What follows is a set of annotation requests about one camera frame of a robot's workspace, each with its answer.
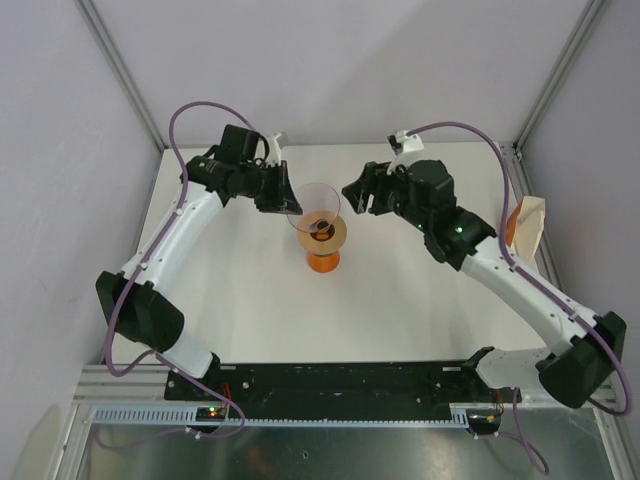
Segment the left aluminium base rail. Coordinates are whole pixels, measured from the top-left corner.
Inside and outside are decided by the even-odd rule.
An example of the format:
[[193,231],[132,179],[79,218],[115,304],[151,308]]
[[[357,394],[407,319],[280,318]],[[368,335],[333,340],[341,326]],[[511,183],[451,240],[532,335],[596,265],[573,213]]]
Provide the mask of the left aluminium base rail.
[[78,404],[163,401],[168,372],[167,367],[151,364],[115,377],[104,365],[89,365],[82,370],[73,400]]

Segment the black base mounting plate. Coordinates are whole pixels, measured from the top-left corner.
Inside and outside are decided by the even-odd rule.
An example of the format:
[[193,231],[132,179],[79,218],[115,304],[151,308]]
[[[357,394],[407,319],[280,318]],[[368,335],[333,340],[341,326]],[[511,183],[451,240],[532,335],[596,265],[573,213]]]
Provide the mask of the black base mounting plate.
[[453,404],[495,406],[516,399],[485,384],[469,360],[306,364],[236,364],[211,369],[195,386],[169,373],[168,401],[208,402],[228,393],[245,413],[294,410],[362,418],[394,407],[442,413]]

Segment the right aluminium frame post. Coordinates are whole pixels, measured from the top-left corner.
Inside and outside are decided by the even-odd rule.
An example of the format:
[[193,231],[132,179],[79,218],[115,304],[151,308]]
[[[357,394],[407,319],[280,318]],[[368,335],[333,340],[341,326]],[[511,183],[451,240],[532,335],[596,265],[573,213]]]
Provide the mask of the right aluminium frame post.
[[561,90],[579,55],[598,26],[610,5],[607,0],[590,0],[586,3],[567,41],[556,59],[541,91],[516,135],[512,147],[521,152],[539,123],[543,120],[552,101]]

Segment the orange glass carafe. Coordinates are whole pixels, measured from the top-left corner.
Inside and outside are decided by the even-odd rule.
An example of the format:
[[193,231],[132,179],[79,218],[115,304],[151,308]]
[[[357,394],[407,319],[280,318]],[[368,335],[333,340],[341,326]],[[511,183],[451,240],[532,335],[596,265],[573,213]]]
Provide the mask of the orange glass carafe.
[[338,250],[327,255],[317,255],[308,252],[306,256],[308,266],[314,272],[322,274],[334,271],[338,267],[340,259],[340,252]]

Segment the wooden dripper ring holder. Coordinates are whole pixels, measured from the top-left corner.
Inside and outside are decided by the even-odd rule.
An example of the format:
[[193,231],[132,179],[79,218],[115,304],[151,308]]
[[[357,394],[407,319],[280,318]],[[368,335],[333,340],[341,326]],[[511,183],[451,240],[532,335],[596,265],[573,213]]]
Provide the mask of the wooden dripper ring holder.
[[298,242],[309,253],[327,256],[345,243],[347,227],[340,215],[316,210],[304,215],[297,226]]

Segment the right aluminium table rail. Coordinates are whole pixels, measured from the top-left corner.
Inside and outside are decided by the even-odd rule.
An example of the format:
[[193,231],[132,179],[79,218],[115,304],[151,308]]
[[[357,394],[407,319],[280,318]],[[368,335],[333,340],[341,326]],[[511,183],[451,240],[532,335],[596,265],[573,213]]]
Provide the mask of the right aluminium table rail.
[[514,206],[508,210],[507,240],[516,255],[554,286],[559,276],[545,236],[546,202],[533,194],[523,156],[508,142],[499,144],[514,192]]

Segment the left aluminium frame post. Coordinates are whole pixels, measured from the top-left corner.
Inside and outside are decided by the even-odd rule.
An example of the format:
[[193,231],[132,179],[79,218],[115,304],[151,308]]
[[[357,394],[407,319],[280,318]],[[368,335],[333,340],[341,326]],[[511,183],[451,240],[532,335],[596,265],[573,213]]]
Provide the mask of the left aluminium frame post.
[[74,4],[147,136],[154,147],[159,152],[163,152],[166,149],[166,143],[162,138],[161,131],[95,2],[75,0]]

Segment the paper coffee filter stack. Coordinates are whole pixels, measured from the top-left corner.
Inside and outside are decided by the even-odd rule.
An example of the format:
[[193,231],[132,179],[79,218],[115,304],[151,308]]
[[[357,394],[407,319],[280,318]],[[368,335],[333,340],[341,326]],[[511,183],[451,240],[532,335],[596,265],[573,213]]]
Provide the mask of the paper coffee filter stack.
[[532,265],[544,232],[546,202],[524,196],[507,220],[506,243],[526,263]]

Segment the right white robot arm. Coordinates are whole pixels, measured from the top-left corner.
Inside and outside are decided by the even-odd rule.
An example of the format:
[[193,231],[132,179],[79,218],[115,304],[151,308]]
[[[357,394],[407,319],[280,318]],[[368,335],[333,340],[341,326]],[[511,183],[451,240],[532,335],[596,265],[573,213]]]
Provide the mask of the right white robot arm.
[[441,161],[420,160],[394,173],[368,162],[342,194],[357,214],[394,213],[417,228],[436,261],[488,288],[543,340],[542,349],[485,350],[461,376],[469,399],[484,401],[499,388],[543,388],[562,405],[580,408],[613,373],[625,322],[570,300],[502,247],[488,223],[458,205]]

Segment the aluminium frame post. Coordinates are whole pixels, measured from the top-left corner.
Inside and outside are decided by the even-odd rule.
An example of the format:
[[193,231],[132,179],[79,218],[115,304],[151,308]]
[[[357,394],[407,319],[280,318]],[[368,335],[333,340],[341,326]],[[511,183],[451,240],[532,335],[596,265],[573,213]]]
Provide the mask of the aluminium frame post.
[[539,123],[543,120],[552,101],[561,90],[579,55],[598,26],[610,5],[607,0],[590,0],[586,3],[567,41],[556,59],[541,91],[516,135],[512,147],[521,152]]
[[161,131],[95,2],[75,0],[74,4],[147,136],[154,147],[159,152],[163,152],[166,149],[166,143],[162,138]]

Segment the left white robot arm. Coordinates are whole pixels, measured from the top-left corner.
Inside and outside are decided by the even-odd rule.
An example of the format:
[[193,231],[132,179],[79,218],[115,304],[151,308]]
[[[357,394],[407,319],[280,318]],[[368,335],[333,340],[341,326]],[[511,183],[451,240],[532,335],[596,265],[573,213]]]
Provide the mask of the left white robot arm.
[[216,356],[189,333],[184,314],[171,302],[171,285],[188,254],[227,203],[244,197],[258,211],[299,214],[302,208],[282,158],[282,133],[265,137],[228,125],[219,144],[181,163],[180,189],[162,224],[118,273],[104,271],[96,291],[108,335],[121,335],[159,354],[185,372],[197,398],[214,397],[220,374]]

